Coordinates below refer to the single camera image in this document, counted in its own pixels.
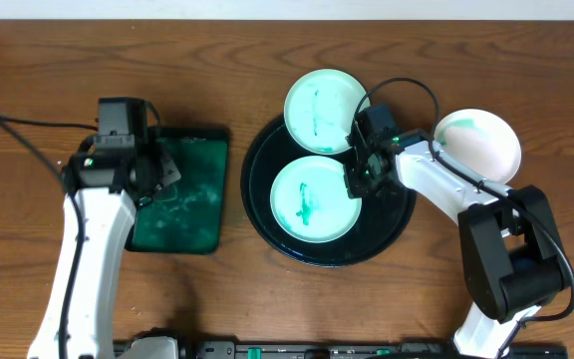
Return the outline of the mint plate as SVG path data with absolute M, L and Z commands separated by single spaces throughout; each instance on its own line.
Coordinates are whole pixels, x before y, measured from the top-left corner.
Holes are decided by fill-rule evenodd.
M 293 140 L 318 155 L 347 151 L 356 108 L 366 95 L 351 75 L 334 69 L 312 71 L 294 83 L 284 103 L 284 121 Z
M 290 236 L 321 244 L 340 238 L 358 221 L 359 198 L 351 198 L 343 165 L 331 158 L 308 156 L 284 167 L 270 190 L 272 214 Z

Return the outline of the white plate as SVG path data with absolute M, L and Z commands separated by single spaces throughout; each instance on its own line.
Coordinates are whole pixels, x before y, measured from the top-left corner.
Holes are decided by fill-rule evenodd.
M 460 163 L 476 173 L 508 183 L 521 164 L 516 133 L 498 115 L 481 109 L 462 109 L 440 120 L 434 138 Z

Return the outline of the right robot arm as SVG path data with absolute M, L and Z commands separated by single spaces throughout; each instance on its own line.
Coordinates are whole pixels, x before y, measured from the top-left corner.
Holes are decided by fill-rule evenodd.
M 458 357 L 506 357 L 517 332 L 542 321 L 541 307 L 564 289 L 574 291 L 572 267 L 538 187 L 513 189 L 488 179 L 422 130 L 354 128 L 348 143 L 355 152 L 346 168 L 350 196 L 410 189 L 457 225 L 473 301 L 453 336 Z

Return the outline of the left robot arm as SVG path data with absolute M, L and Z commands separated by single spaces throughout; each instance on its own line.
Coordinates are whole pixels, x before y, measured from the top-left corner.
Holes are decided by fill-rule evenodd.
M 84 140 L 59 174 L 64 234 L 47 310 L 31 358 L 112 358 L 121 263 L 140 202 L 178 180 L 155 136 Z

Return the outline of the round black tray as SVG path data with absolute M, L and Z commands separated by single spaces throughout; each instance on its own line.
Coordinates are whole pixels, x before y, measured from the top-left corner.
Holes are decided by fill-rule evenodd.
M 365 197 L 357 222 L 326 243 L 304 242 L 280 227 L 270 209 L 271 185 L 280 170 L 308 155 L 289 135 L 283 116 L 272 120 L 251 143 L 241 168 L 240 190 L 246 214 L 259 235 L 278 252 L 323 267 L 366 261 L 394 243 L 415 208 L 417 194 L 411 189 L 382 190 Z

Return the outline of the green rectangular tray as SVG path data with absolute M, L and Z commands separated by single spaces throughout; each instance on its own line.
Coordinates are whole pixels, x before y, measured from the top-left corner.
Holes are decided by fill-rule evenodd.
M 219 244 L 229 148 L 225 129 L 163 128 L 157 144 L 180 179 L 143 199 L 126 250 L 207 255 Z

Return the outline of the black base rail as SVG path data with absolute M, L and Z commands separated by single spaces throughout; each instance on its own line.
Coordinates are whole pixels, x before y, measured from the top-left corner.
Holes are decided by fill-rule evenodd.
M 153 328 L 133 340 L 116 340 L 117 358 L 177 359 L 424 359 L 461 358 L 455 344 L 421 339 L 382 343 L 239 343 L 234 336 L 212 336 L 192 342 L 177 332 Z

